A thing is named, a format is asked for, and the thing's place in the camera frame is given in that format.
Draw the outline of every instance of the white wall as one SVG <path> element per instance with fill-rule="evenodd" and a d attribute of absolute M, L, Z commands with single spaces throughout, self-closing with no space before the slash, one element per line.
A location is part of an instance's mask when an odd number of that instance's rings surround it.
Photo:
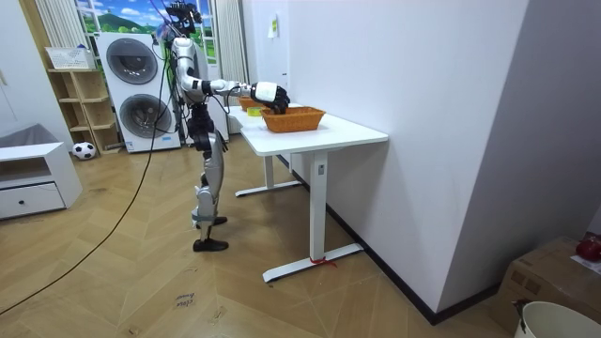
<path fill-rule="evenodd" d="M 601 203 L 601 2 L 531 0 L 439 310 Z"/>
<path fill-rule="evenodd" d="M 593 220 L 591 221 L 591 224 L 589 225 L 588 231 L 595 233 L 597 235 L 601 235 L 601 207 L 594 214 Z"/>
<path fill-rule="evenodd" d="M 0 69 L 6 81 L 2 84 L 4 95 L 17 121 L 41 124 L 70 148 L 73 142 L 67 123 L 21 6 L 18 1 L 5 1 L 0 10 L 0 40 L 14 40 L 14 32 L 21 32 L 18 47 L 6 48 L 0 54 Z"/>
<path fill-rule="evenodd" d="M 331 153 L 328 203 L 433 310 L 526 6 L 289 3 L 291 96 L 390 134 Z"/>
<path fill-rule="evenodd" d="M 242 0 L 242 14 L 250 83 L 268 81 L 288 88 L 288 2 Z M 279 36 L 268 38 L 273 15 L 278 19 Z"/>

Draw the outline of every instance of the red string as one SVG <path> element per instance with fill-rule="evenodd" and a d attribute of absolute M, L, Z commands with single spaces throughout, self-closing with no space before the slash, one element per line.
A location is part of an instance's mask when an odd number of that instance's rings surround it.
<path fill-rule="evenodd" d="M 323 263 L 325 263 L 325 264 L 331 265 L 331 266 L 333 266 L 335 268 L 338 268 L 338 266 L 336 265 L 336 263 L 327 260 L 325 256 L 323 258 L 321 258 L 321 259 L 316 259 L 316 260 L 313 260 L 313 258 L 309 257 L 309 261 L 311 263 L 313 263 L 313 264 L 323 264 Z"/>

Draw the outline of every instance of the table top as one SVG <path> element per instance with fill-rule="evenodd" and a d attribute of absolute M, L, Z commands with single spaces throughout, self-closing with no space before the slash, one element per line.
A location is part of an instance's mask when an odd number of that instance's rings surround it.
<path fill-rule="evenodd" d="M 3 147 L 0 148 L 0 161 L 16 161 L 44 157 L 62 144 L 62 142 L 56 142 L 43 145 Z"/>
<path fill-rule="evenodd" d="M 291 103 L 291 107 L 300 106 Z M 315 131 L 272 132 L 262 117 L 248 116 L 241 107 L 232 107 L 231 116 L 242 126 L 242 136 L 258 156 L 294 154 L 385 142 L 388 135 L 343 118 L 325 114 Z"/>

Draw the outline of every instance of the herringbone floor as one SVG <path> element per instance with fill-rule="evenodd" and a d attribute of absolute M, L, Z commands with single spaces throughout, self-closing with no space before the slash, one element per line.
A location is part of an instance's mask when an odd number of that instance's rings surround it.
<path fill-rule="evenodd" d="M 128 204 L 146 154 L 76 162 L 75 206 L 0 223 L 0 310 L 60 275 L 92 249 Z M 509 337 L 486 305 L 430 327 L 364 253 L 264 284 L 266 269 L 308 254 L 302 187 L 237 199 L 262 185 L 262 161 L 240 137 L 226 154 L 213 236 L 221 253 L 194 253 L 193 185 L 200 155 L 153 155 L 143 189 L 116 232 L 70 275 L 0 316 L 2 337 Z M 276 181 L 291 178 L 275 161 Z M 327 249 L 350 238 L 327 221 Z"/>

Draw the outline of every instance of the window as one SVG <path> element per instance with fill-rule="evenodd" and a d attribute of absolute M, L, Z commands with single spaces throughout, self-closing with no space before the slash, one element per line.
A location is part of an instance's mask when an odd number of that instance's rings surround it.
<path fill-rule="evenodd" d="M 213 14 L 210 0 L 198 0 L 202 23 L 200 25 L 200 37 L 202 44 L 201 50 L 205 53 L 207 63 L 210 65 L 217 64 L 217 54 L 215 54 L 215 37 L 213 29 Z"/>
<path fill-rule="evenodd" d="M 95 48 L 94 37 L 99 32 L 119 33 L 154 33 L 157 27 L 167 17 L 167 11 L 160 8 L 160 13 L 146 0 L 73 0 L 79 12 L 82 28 L 84 29 L 88 46 L 95 52 L 97 62 L 100 62 L 98 51 Z M 205 54 L 207 63 L 217 64 L 215 51 L 215 36 L 212 0 L 185 0 L 200 8 L 202 23 L 196 25 L 196 33 L 191 38 L 199 45 Z M 154 1 L 161 6 L 161 1 Z"/>

